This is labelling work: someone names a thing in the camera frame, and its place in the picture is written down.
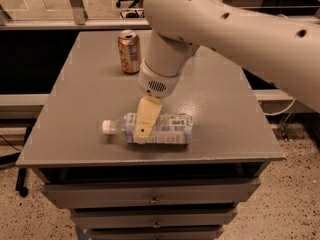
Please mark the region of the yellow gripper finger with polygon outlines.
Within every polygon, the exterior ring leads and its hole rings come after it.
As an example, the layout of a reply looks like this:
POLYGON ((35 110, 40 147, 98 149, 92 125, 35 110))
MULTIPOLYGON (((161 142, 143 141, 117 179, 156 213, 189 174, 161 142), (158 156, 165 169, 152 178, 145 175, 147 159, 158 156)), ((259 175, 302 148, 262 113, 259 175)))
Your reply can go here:
POLYGON ((162 110, 162 102, 153 96, 143 97, 137 108, 134 142, 146 143, 162 110))

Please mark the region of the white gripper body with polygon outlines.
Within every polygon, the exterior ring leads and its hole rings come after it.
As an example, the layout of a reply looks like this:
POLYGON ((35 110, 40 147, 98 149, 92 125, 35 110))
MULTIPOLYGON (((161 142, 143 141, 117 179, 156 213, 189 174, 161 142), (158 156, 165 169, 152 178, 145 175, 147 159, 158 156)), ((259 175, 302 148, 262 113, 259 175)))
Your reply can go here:
POLYGON ((138 83, 147 95, 165 98, 175 90, 181 70, 181 63, 152 62, 143 59, 138 74, 138 83))

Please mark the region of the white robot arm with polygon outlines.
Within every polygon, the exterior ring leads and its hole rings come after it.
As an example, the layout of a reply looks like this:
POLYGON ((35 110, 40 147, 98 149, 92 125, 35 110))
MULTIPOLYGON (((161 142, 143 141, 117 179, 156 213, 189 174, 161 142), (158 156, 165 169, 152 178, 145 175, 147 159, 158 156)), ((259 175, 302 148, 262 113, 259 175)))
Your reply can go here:
POLYGON ((144 0, 152 28, 138 82, 164 98, 200 46, 320 112, 320 26, 248 11, 222 0, 144 0))

